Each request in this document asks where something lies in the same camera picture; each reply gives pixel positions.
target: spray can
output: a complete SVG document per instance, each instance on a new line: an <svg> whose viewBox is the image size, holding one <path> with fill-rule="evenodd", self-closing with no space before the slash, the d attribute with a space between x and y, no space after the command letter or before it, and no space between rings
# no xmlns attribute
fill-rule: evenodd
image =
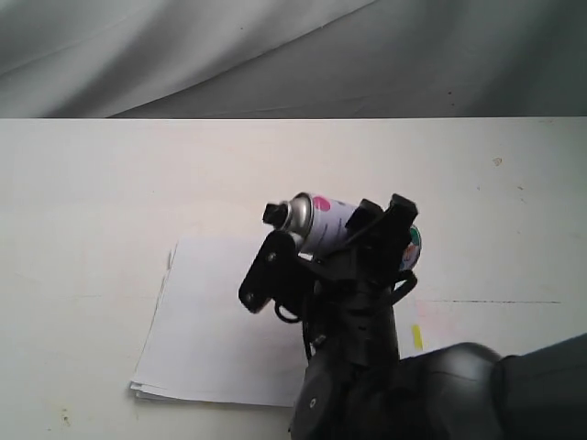
<svg viewBox="0 0 587 440"><path fill-rule="evenodd" d="M263 223L287 231L296 239L303 254L325 255L347 238L345 224L357 209L323 195L300 192L292 200L268 203ZM422 239L418 229L410 228L411 243L405 250L400 270L411 269L420 256Z"/></svg>

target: yellow sticky note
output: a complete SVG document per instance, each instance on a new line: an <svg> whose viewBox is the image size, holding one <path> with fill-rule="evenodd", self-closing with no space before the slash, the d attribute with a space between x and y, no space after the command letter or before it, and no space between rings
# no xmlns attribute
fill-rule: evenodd
<svg viewBox="0 0 587 440"><path fill-rule="evenodd" d="M412 325L412 336L414 337L414 347L418 350L424 350L422 334L420 333L420 326L418 324Z"/></svg>

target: stack of paper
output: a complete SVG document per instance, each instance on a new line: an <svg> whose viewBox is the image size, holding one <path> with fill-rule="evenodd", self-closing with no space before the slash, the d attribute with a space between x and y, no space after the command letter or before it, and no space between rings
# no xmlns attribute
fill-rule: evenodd
<svg viewBox="0 0 587 440"><path fill-rule="evenodd" d="M185 237L170 258L131 381L140 398L292 406L305 367L301 326L266 307L251 314L238 287L263 238ZM419 352L414 301L396 308L403 357Z"/></svg>

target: table surface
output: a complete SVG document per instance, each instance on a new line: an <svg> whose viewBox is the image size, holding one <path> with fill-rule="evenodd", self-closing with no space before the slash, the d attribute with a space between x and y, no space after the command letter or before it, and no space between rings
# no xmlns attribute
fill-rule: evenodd
<svg viewBox="0 0 587 440"><path fill-rule="evenodd" d="M127 385L178 237L257 235L304 190L416 201L427 349L583 333L586 139L587 118L0 121L3 438L288 438L290 410Z"/></svg>

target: pink dot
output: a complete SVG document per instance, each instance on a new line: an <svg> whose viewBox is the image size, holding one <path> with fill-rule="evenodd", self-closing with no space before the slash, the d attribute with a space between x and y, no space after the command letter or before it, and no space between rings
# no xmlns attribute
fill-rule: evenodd
<svg viewBox="0 0 587 440"><path fill-rule="evenodd" d="M314 197L314 207L318 211L330 211L330 202L328 201L328 199L325 199L324 197L317 195L316 197Z"/></svg>

